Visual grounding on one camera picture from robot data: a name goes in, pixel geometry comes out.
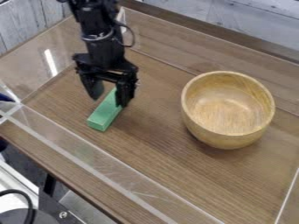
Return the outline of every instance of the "green foam block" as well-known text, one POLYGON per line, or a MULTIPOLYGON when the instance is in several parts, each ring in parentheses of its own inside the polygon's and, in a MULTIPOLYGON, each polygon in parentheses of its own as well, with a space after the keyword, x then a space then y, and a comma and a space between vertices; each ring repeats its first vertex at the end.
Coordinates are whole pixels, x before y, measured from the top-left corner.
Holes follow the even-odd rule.
POLYGON ((116 119, 122 109, 122 106, 116 106, 116 89, 114 88, 91 114, 88 118, 88 126, 92 129, 104 132, 108 129, 110 124, 116 119))

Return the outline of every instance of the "black cable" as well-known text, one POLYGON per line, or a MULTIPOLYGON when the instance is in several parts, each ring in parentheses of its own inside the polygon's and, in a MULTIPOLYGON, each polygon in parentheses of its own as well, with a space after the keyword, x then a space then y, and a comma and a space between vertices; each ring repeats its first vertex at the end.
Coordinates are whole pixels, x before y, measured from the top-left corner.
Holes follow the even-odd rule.
POLYGON ((26 220, 24 220, 23 224, 34 224, 34 202, 32 202, 28 194, 19 190, 6 190, 6 191, 0 192, 0 197, 6 196, 7 194, 12 194, 12 193, 22 194, 24 196, 24 198, 27 199, 28 213, 27 213, 26 220))
POLYGON ((124 46, 124 47, 132 47, 132 46, 136 44, 136 35, 135 35, 134 30, 131 29, 130 26, 127 26, 126 24, 122 24, 122 23, 120 23, 119 21, 116 21, 116 20, 115 20, 115 23, 116 23, 118 26, 120 26, 120 27, 122 27, 122 26, 126 27, 126 28, 130 30, 131 34, 132 34, 132 43, 131 43, 131 45, 124 45, 124 43, 122 43, 122 41, 120 41, 118 38, 115 38, 116 42, 118 42, 122 46, 124 46))

